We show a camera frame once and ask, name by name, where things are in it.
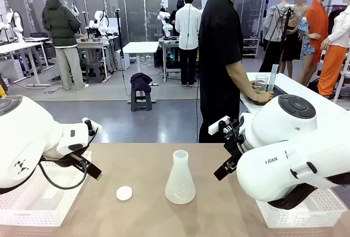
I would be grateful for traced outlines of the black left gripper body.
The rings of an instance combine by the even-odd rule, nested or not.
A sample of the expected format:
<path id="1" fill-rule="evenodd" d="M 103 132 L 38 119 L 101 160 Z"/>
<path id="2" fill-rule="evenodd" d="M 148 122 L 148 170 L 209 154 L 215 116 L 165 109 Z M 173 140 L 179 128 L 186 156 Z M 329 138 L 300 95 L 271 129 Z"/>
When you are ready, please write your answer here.
<path id="1" fill-rule="evenodd" d="M 88 166 L 88 161 L 81 155 L 69 154 L 59 159 L 60 167 L 74 167 L 78 170 L 85 170 Z"/>

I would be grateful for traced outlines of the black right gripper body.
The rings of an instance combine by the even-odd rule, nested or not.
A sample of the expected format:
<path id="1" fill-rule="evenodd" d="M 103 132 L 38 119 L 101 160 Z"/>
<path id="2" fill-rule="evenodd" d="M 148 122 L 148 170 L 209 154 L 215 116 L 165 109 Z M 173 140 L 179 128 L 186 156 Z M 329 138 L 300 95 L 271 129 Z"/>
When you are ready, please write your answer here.
<path id="1" fill-rule="evenodd" d="M 225 135 L 225 139 L 224 148 L 229 152 L 231 157 L 225 161 L 223 168 L 226 172 L 234 172 L 239 159 L 244 153 L 243 144 L 246 140 L 243 134 L 227 134 Z"/>

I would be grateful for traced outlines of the person's right hand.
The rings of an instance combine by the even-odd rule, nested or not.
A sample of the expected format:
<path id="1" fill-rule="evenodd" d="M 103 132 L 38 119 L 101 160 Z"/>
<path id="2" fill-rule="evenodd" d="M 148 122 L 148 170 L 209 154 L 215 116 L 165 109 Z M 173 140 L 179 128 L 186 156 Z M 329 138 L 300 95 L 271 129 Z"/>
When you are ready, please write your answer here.
<path id="1" fill-rule="evenodd" d="M 265 91 L 262 93 L 256 93 L 252 100 L 256 103 L 262 103 L 265 104 L 272 100 L 274 98 L 274 92 L 273 91 Z"/>

